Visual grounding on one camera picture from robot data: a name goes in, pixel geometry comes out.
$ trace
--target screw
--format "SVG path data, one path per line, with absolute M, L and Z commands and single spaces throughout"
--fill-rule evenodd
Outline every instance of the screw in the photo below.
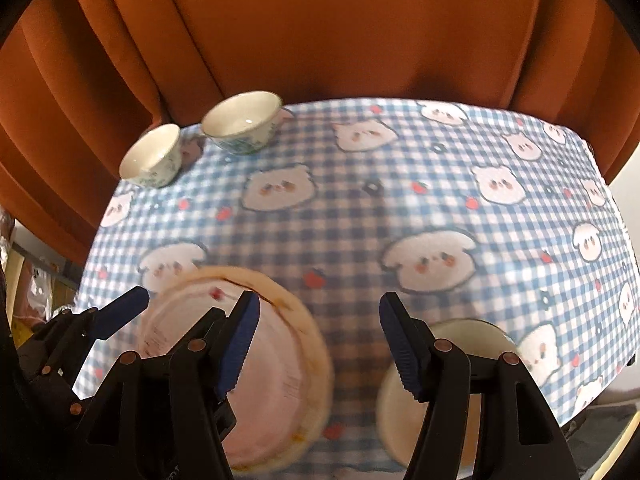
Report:
M 441 352 L 449 352 L 453 348 L 451 341 L 449 341 L 448 339 L 436 339 L 433 346 L 436 347 L 436 350 L 439 350 Z
M 504 362 L 510 365 L 516 365 L 520 362 L 520 358 L 513 352 L 505 352 L 502 354 Z
M 120 364 L 130 365 L 137 357 L 138 355 L 135 352 L 124 352 L 124 354 L 120 356 Z
M 192 352 L 199 352 L 200 350 L 203 350 L 206 345 L 207 343 L 204 339 L 192 339 L 189 341 L 187 348 Z
M 71 406 L 69 406 L 69 413 L 71 415 L 80 415 L 82 413 L 82 404 L 79 402 L 74 402 Z

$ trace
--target cherry design on plate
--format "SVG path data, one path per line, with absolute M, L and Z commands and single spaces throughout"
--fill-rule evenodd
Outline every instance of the cherry design on plate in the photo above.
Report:
M 477 210 L 480 207 L 478 199 L 474 198 L 472 196 L 468 196 L 466 198 L 465 205 L 466 205 L 467 209 L 473 209 L 474 211 Z
M 220 301 L 225 297 L 225 291 L 219 287 L 212 288 L 209 291 L 209 295 L 216 301 Z
M 325 284 L 324 276 L 322 272 L 317 269 L 312 269 L 307 272 L 303 279 L 305 280 L 305 285 L 308 288 L 323 288 Z
M 417 180 L 415 182 L 412 182 L 411 188 L 414 190 L 414 193 L 418 195 L 424 195 L 425 193 L 429 192 L 429 188 L 427 187 L 427 185 L 423 182 L 418 182 Z
M 219 222 L 223 222 L 231 216 L 231 213 L 232 211 L 230 207 L 223 207 L 222 209 L 220 209 L 220 211 L 218 211 L 216 220 L 218 220 Z
M 344 432 L 344 426 L 340 422 L 334 422 L 330 426 L 324 428 L 322 436 L 327 440 L 338 440 Z

